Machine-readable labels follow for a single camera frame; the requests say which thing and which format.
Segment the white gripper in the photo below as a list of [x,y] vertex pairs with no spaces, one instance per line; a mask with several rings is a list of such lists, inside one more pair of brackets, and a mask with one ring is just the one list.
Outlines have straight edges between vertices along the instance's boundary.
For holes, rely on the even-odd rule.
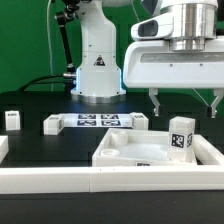
[[207,41],[203,51],[181,52],[171,51],[168,41],[134,42],[125,54],[123,82],[128,88],[150,88],[156,116],[163,115],[157,88],[214,89],[206,117],[215,118],[224,98],[224,39]]

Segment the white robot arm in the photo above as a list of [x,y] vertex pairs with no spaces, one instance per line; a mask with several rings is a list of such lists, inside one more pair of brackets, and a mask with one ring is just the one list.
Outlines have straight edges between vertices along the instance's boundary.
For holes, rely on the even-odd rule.
[[210,117],[224,99],[224,36],[216,34],[218,0],[140,0],[152,15],[132,26],[133,43],[124,67],[116,65],[116,28],[105,7],[133,0],[62,0],[65,19],[79,18],[82,63],[76,70],[75,98],[107,103],[125,94],[123,86],[147,88],[154,113],[162,108],[160,89],[212,89]]

